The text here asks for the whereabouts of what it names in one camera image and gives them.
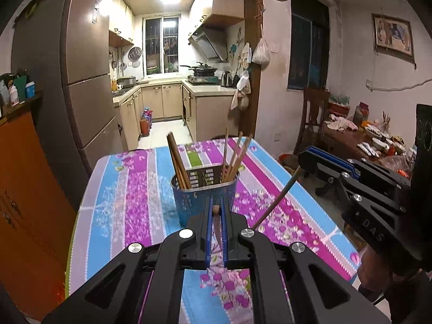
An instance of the picture frame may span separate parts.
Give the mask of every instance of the picture frame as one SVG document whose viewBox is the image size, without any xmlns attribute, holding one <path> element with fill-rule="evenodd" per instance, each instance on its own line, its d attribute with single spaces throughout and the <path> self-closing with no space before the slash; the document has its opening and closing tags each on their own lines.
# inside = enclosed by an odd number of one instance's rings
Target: picture frame
<svg viewBox="0 0 432 324">
<path fill-rule="evenodd" d="M 413 32 L 409 21 L 372 13 L 372 27 L 375 51 L 415 64 Z"/>
</svg>

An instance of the kitchen window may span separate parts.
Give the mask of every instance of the kitchen window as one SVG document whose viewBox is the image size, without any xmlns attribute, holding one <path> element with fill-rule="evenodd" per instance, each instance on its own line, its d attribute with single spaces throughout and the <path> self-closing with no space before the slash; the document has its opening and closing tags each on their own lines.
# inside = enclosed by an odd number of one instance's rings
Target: kitchen window
<svg viewBox="0 0 432 324">
<path fill-rule="evenodd" d="M 327 6 L 317 0 L 291 0 L 289 89 L 325 87 L 329 35 Z"/>
<path fill-rule="evenodd" d="M 144 75 L 178 72 L 178 16 L 143 18 Z"/>
</svg>

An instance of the striped tablecloth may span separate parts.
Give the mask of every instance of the striped tablecloth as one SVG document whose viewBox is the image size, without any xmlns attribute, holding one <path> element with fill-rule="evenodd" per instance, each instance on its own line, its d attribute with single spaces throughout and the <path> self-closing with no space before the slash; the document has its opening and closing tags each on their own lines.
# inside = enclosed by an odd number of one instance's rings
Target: striped tablecloth
<svg viewBox="0 0 432 324">
<path fill-rule="evenodd" d="M 236 139 L 229 139 L 228 158 Z M 221 163 L 223 140 L 180 145 L 186 168 Z M 170 186 L 174 169 L 168 147 L 101 158 L 76 219 L 66 273 L 66 296 L 77 290 L 132 242 L 160 243 L 180 224 Z M 249 225 L 270 205 L 290 175 L 256 141 L 240 167 L 235 211 Z M 259 227 L 273 242 L 302 241 L 349 280 L 360 257 L 340 229 L 298 183 Z M 186 270 L 180 323 L 253 323 L 248 270 L 222 268 L 213 242 L 207 271 Z"/>
</svg>

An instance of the blue plastic basket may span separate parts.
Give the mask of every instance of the blue plastic basket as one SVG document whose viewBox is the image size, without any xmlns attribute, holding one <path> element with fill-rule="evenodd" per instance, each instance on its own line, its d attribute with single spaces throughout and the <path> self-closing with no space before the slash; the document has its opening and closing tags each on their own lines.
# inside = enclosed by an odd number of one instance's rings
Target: blue plastic basket
<svg viewBox="0 0 432 324">
<path fill-rule="evenodd" d="M 177 177 L 171 178 L 172 192 L 178 219 L 182 227 L 191 215 L 198 215 L 204 210 L 204 201 L 213 197 L 213 201 L 220 201 L 221 196 L 228 197 L 229 208 L 232 210 L 237 187 L 238 173 L 233 181 L 221 184 L 222 164 L 210 164 L 187 169 L 192 189 L 181 190 Z"/>
</svg>

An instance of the silver screw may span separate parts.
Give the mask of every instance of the silver screw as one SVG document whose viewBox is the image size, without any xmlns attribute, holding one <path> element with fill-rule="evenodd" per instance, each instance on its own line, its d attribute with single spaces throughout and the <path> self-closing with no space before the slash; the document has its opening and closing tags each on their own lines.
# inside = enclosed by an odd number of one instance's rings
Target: silver screw
<svg viewBox="0 0 432 324">
<path fill-rule="evenodd" d="M 302 253 L 304 250 L 306 250 L 306 246 L 302 244 L 301 242 L 295 242 L 291 245 L 291 248 L 294 252 Z"/>
<path fill-rule="evenodd" d="M 245 237 L 245 238 L 251 238 L 252 236 L 255 235 L 255 231 L 253 231 L 252 229 L 246 228 L 243 229 L 240 234 Z"/>
<path fill-rule="evenodd" d="M 181 229 L 178 233 L 182 239 L 189 239 L 193 234 L 194 232 L 191 229 Z"/>
<path fill-rule="evenodd" d="M 130 244 L 127 249 L 129 252 L 138 253 L 143 249 L 143 246 L 137 242 L 134 242 L 133 244 Z"/>
</svg>

